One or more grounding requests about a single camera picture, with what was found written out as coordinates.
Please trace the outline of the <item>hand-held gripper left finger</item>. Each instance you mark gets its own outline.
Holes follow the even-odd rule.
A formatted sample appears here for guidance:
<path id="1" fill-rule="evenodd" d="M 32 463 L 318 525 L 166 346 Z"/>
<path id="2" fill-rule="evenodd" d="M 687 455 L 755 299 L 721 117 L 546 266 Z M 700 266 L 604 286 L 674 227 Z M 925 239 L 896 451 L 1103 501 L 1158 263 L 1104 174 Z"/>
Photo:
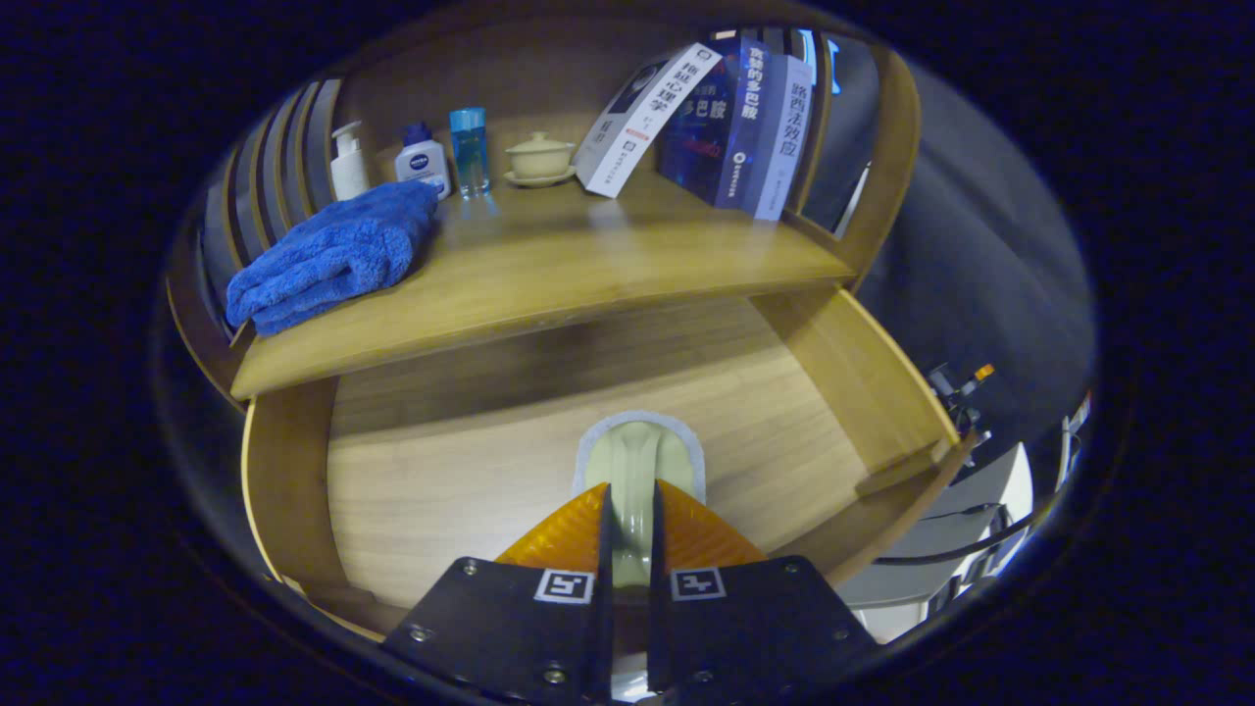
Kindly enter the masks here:
<path id="1" fill-rule="evenodd" d="M 530 566 L 462 557 L 382 651 L 507 705 L 605 705 L 612 656 L 609 483 L 558 510 L 570 551 Z"/>

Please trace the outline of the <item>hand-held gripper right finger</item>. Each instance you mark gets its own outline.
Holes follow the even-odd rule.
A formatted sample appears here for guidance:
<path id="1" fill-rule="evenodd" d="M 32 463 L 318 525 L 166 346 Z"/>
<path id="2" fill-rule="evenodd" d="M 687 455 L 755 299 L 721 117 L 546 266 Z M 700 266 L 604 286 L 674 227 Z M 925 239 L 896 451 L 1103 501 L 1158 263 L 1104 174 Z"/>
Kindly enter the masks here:
<path id="1" fill-rule="evenodd" d="M 648 683 L 665 702 L 813 702 L 878 656 L 808 559 L 767 558 L 668 482 L 651 571 Z"/>

